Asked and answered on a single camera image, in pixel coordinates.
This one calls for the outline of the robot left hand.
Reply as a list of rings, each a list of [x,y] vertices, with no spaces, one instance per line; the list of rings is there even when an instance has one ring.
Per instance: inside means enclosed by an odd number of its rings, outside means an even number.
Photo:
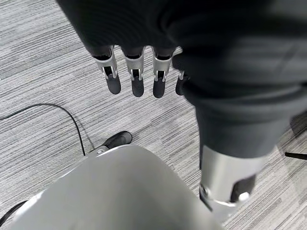
[[[156,96],[179,70],[200,131],[200,198],[225,221],[246,202],[290,120],[307,109],[304,0],[60,0],[100,66],[118,45],[131,71],[154,50]]]

